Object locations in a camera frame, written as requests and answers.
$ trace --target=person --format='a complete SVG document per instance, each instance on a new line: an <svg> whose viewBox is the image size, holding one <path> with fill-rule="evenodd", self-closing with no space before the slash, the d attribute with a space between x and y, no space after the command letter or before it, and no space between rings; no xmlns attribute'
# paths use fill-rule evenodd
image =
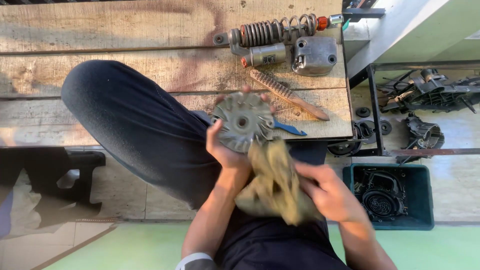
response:
<svg viewBox="0 0 480 270"><path fill-rule="evenodd" d="M252 168L245 155L218 141L222 122L210 126L134 69L83 62L65 78L61 97L118 162L198 210L177 269L396 269L366 212L328 165L297 162L296 170L312 179L301 186L318 210L338 222L346 265L329 242L326 222L288 226L235 207Z"/></svg>

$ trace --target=wooden board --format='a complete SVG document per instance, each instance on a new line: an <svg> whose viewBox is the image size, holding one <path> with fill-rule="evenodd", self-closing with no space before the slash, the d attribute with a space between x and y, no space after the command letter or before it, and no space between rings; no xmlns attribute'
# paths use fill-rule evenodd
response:
<svg viewBox="0 0 480 270"><path fill-rule="evenodd" d="M212 47L217 33L292 15L341 13L337 0L159 0L0 6L0 53ZM340 29L317 35L335 37Z"/></svg>
<svg viewBox="0 0 480 270"><path fill-rule="evenodd" d="M176 49L97 54L0 56L0 98L59 97L68 72L81 62L117 60L138 70L167 92L221 92L240 90L248 83L252 68L243 68L240 58L227 48ZM274 76L291 89L345 88L342 46L337 45L332 72L322 77L304 77L292 72L290 51L287 62L259 70Z"/></svg>
<svg viewBox="0 0 480 270"><path fill-rule="evenodd" d="M297 91L307 102L320 107L330 116L323 122L269 93L277 108L280 123L305 131L301 138L352 136L347 90L322 89ZM189 110L211 113L215 95L174 94ZM275 129L282 138L300 138ZM98 143L78 123L59 99L0 101L0 147L13 146L84 146Z"/></svg>

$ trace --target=sticker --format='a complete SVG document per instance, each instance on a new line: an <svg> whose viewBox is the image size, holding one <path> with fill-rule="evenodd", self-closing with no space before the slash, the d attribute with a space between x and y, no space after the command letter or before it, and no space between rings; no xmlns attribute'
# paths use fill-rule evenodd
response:
<svg viewBox="0 0 480 270"><path fill-rule="evenodd" d="M264 56L264 65L270 65L275 63L275 54Z"/></svg>

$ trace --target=blue wrench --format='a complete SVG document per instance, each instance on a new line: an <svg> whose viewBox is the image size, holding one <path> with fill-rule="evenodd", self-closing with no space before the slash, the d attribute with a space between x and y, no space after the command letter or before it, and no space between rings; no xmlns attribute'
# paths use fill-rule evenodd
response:
<svg viewBox="0 0 480 270"><path fill-rule="evenodd" d="M296 129L294 126L279 123L275 118L273 119L273 124L274 124L273 128L283 129L286 132L290 132L292 134L299 135L299 136L306 136L307 135L303 130L298 131L298 129Z"/></svg>

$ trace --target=coil spring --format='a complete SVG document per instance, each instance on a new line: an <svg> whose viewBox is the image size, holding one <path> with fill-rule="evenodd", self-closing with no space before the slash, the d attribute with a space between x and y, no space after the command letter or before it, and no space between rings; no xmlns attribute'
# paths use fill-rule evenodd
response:
<svg viewBox="0 0 480 270"><path fill-rule="evenodd" d="M302 25L301 21L305 18L305 23ZM292 26L293 21L297 22L297 25ZM317 17L310 14L303 14L300 16L292 16L290 19L283 17L280 22L277 19L273 19L273 22L257 22L249 25L242 26L242 43L241 46L245 48L263 46L267 44L273 44L277 42L283 42L284 32L287 30L288 41L292 40L292 32L296 30L297 37L313 36L316 32ZM274 37L274 30L272 25L276 26L278 37Z"/></svg>

